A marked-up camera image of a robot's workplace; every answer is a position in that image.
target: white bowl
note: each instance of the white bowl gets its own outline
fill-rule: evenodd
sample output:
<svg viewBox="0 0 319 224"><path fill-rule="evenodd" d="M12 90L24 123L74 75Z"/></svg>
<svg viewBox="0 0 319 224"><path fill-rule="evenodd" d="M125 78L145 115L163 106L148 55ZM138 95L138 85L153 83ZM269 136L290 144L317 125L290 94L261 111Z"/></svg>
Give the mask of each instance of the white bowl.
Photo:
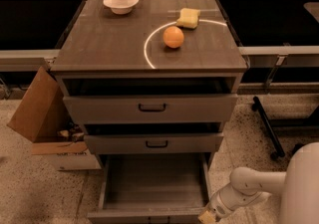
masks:
<svg viewBox="0 0 319 224"><path fill-rule="evenodd" d="M130 13L139 0L103 0L103 4L110 7L115 14Z"/></svg>

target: gray cabinet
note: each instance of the gray cabinet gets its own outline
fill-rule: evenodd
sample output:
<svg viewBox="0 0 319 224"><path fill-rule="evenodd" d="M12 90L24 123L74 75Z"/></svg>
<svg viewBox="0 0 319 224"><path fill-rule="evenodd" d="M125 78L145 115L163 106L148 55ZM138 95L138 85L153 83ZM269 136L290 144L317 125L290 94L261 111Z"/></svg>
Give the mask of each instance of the gray cabinet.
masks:
<svg viewBox="0 0 319 224"><path fill-rule="evenodd" d="M105 170L93 223L196 223L246 65L215 0L88 0L55 64L64 102ZM155 34L183 7L202 22L170 50Z"/></svg>

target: orange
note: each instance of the orange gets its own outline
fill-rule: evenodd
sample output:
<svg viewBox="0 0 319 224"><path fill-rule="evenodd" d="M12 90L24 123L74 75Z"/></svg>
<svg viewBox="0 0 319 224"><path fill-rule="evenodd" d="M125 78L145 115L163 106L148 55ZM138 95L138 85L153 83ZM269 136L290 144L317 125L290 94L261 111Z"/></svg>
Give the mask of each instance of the orange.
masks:
<svg viewBox="0 0 319 224"><path fill-rule="evenodd" d="M184 36L179 27L170 26L164 30L162 38L167 46L175 49L182 45Z"/></svg>

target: wheel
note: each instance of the wheel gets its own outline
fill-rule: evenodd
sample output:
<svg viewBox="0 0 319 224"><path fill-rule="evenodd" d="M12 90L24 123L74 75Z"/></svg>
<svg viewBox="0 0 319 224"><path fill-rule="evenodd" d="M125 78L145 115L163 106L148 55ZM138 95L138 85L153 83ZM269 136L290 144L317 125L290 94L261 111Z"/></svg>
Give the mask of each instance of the wheel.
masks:
<svg viewBox="0 0 319 224"><path fill-rule="evenodd" d="M251 109L256 112L258 110L257 104L252 104Z"/></svg>
<svg viewBox="0 0 319 224"><path fill-rule="evenodd" d="M279 157L279 155L278 155L277 152L272 152L272 153L270 154L270 158L271 158L272 160L277 160L278 157Z"/></svg>

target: cardboard box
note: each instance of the cardboard box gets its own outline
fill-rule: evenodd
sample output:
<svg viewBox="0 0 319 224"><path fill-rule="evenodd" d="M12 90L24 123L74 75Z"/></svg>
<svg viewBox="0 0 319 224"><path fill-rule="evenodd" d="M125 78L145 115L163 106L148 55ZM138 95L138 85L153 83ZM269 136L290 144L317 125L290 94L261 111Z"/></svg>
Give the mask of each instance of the cardboard box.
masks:
<svg viewBox="0 0 319 224"><path fill-rule="evenodd" d="M57 82L41 67L7 125L33 142L31 154L46 155L58 170L100 169L84 141L57 136L69 121Z"/></svg>

